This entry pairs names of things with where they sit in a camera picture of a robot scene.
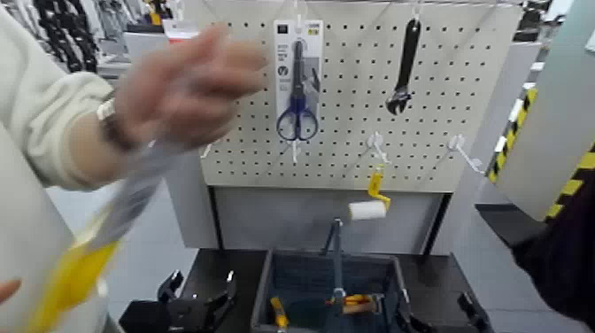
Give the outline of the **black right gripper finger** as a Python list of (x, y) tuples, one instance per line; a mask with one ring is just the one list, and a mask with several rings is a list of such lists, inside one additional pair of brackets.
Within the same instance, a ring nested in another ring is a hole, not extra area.
[(403, 332), (408, 333), (435, 333), (436, 329), (429, 323), (417, 318), (411, 308), (411, 301), (407, 289), (398, 292), (398, 305), (395, 320)]
[(458, 296), (457, 303), (461, 311), (467, 316), (468, 324), (470, 326), (475, 327), (480, 333), (494, 332), (488, 314), (468, 293), (461, 292)]

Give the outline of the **bare person hand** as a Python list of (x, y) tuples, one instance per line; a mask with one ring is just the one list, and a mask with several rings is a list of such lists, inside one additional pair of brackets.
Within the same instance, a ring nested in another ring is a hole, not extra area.
[(21, 280), (19, 278), (7, 280), (0, 284), (0, 304), (10, 299), (20, 288)]
[(234, 40), (220, 24), (156, 50), (116, 90), (119, 131), (134, 145), (160, 137), (187, 148), (212, 143), (233, 127), (236, 101), (265, 88), (266, 65), (258, 43)]

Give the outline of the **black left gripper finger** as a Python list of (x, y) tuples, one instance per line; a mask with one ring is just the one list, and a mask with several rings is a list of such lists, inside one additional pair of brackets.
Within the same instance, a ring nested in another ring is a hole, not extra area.
[(157, 300), (160, 303), (168, 303), (177, 299), (176, 292), (182, 286), (184, 276), (180, 270), (174, 270), (157, 290)]
[(226, 279), (226, 289), (216, 297), (205, 301), (204, 327), (219, 327), (223, 323), (229, 310), (235, 305), (236, 293), (235, 271), (230, 270)]

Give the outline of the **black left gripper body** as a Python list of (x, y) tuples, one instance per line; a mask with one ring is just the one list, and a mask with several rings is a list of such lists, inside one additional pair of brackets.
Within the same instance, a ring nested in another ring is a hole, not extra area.
[(170, 317), (168, 332), (215, 332), (220, 326), (223, 300), (176, 299), (166, 309)]

